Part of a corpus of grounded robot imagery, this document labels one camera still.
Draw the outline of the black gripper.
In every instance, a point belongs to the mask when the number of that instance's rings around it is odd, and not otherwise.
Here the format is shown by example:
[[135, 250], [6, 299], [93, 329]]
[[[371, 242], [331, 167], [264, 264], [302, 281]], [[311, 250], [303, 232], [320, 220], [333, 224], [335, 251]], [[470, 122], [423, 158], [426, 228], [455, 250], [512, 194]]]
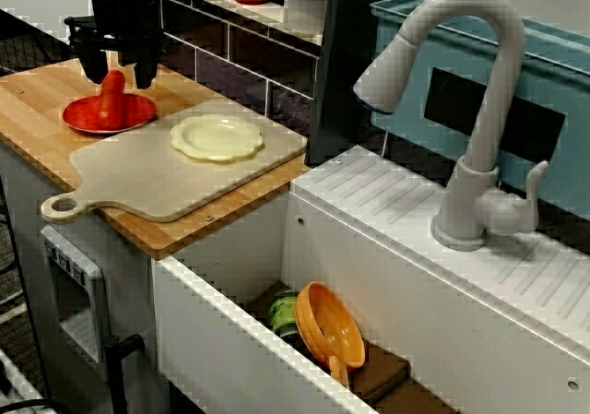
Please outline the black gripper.
[[69, 43], [86, 77], [100, 84], [109, 72], [106, 51], [136, 62], [136, 87], [148, 89], [162, 48], [156, 0], [91, 0], [93, 14], [67, 17]]

